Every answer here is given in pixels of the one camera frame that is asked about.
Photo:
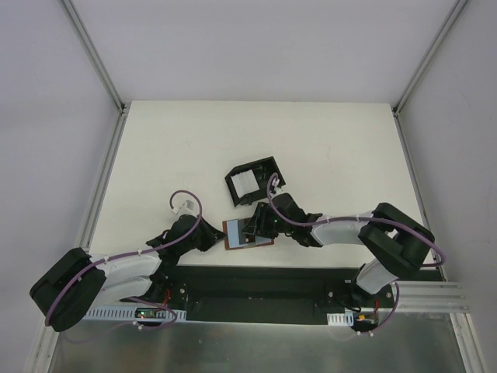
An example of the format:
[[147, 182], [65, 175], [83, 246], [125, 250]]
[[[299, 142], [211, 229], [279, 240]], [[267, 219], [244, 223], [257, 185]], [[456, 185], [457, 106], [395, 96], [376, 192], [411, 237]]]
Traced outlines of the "brown leather card holder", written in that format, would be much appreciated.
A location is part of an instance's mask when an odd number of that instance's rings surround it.
[[249, 222], [250, 218], [233, 219], [228, 221], [223, 221], [223, 232], [227, 235], [224, 240], [224, 248], [226, 250], [238, 250], [238, 249], [249, 249], [261, 246], [272, 246], [274, 244], [273, 239], [264, 238], [255, 235], [255, 243], [244, 244], [242, 238], [242, 229]]

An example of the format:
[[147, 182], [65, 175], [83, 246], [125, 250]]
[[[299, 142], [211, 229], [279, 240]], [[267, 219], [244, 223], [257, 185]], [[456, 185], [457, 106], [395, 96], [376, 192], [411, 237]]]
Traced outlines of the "black plastic card box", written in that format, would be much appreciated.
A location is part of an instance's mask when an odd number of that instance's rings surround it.
[[265, 199], [269, 178], [274, 173], [279, 180], [278, 186], [285, 186], [286, 181], [273, 156], [234, 167], [224, 177], [233, 205], [251, 205]]

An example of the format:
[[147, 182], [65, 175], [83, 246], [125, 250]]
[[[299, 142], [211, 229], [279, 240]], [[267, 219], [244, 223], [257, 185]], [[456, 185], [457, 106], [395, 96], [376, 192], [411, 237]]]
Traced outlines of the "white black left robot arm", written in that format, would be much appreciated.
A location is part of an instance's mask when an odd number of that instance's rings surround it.
[[65, 253], [30, 289], [30, 297], [57, 332], [70, 329], [85, 314], [111, 302], [134, 298], [165, 304], [172, 293], [168, 270], [182, 255], [206, 252], [225, 239], [204, 219], [181, 215], [171, 228], [126, 254], [88, 254], [82, 248]]

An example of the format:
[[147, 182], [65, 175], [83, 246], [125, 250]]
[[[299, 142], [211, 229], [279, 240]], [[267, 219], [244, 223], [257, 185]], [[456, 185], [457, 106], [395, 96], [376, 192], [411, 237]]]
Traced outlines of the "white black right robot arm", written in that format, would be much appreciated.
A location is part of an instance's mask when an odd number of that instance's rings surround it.
[[368, 306], [393, 281], [417, 274], [434, 243], [429, 230], [389, 203], [356, 216], [332, 217], [304, 212], [288, 193], [259, 202], [242, 232], [267, 239], [284, 234], [303, 247], [367, 247], [374, 258], [362, 265], [346, 291], [335, 292], [338, 302], [354, 310]]

